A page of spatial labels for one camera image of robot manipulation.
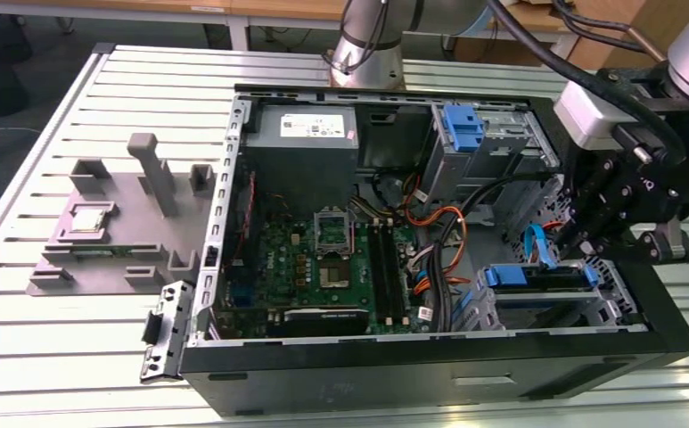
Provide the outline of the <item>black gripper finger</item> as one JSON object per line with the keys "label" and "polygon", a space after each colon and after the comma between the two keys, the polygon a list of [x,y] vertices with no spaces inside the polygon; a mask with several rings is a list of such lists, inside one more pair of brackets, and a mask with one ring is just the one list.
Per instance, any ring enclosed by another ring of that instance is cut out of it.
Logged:
{"label": "black gripper finger", "polygon": [[582,149],[569,152],[563,182],[569,220],[554,241],[562,259],[578,258],[581,242],[591,239],[599,230],[598,213],[603,205],[599,194],[614,172],[614,152]]}
{"label": "black gripper finger", "polygon": [[638,181],[634,177],[611,177],[599,194],[603,203],[599,213],[599,230],[595,236],[581,242],[579,255],[610,256],[625,246],[622,235],[629,229],[629,212],[639,198]]}

